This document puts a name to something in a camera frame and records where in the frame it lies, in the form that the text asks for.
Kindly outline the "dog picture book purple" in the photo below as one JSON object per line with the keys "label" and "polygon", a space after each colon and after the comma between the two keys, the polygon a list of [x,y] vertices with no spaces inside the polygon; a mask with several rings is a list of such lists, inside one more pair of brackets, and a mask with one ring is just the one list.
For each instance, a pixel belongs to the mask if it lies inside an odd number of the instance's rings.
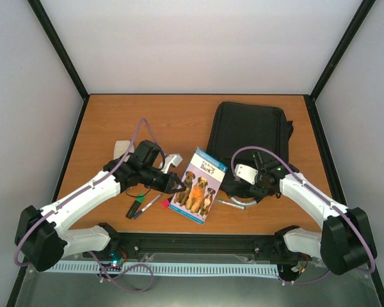
{"label": "dog picture book purple", "polygon": [[197,148],[182,176],[186,189],[174,194],[169,208],[204,224],[226,172],[223,163]]}

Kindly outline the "beige fabric pencil case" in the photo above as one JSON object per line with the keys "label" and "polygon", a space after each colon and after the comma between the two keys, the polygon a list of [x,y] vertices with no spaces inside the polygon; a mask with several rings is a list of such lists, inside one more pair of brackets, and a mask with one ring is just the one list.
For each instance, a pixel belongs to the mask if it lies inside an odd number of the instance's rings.
{"label": "beige fabric pencil case", "polygon": [[114,150],[113,150],[113,158],[120,158],[126,150],[130,148],[130,152],[133,152],[134,147],[131,145],[130,140],[119,140],[115,142]]}

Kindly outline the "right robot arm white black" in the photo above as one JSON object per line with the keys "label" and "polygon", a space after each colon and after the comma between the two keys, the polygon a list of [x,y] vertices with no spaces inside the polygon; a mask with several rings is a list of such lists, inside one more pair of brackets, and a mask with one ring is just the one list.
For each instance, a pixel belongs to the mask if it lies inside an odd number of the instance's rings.
{"label": "right robot arm white black", "polygon": [[263,195],[285,196],[303,209],[319,226],[318,232],[289,226],[277,233],[277,249],[283,255],[301,253],[324,263],[341,275],[353,269],[371,274],[376,269],[376,247],[367,214],[350,209],[323,193],[294,166],[277,157],[263,162],[256,147],[254,166],[234,166],[234,176]]}

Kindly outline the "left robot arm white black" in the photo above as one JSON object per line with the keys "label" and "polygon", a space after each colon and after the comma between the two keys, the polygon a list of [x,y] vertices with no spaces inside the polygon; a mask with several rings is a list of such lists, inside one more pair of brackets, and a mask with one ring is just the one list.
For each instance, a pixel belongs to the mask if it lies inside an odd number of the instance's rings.
{"label": "left robot arm white black", "polygon": [[106,257],[119,253],[117,232],[107,223],[80,230],[71,226],[105,201],[144,185],[160,193],[184,191],[183,184],[170,167],[182,161],[180,154],[165,155],[159,145],[144,140],[137,147],[132,143],[117,159],[109,161],[89,182],[64,198],[40,209],[26,207],[20,214],[15,244],[26,264],[43,272],[66,256],[100,251]]}

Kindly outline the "black student backpack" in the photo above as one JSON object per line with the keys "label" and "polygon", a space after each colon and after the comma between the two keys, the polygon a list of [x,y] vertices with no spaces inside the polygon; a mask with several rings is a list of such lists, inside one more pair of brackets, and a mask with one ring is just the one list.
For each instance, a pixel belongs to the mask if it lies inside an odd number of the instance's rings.
{"label": "black student backpack", "polygon": [[283,109],[238,102],[222,102],[214,115],[206,153],[227,167],[220,189],[229,197],[254,198],[250,184],[235,180],[232,170],[237,164],[255,167],[254,150],[233,154],[246,146],[260,146],[289,162],[289,140],[294,131]]}

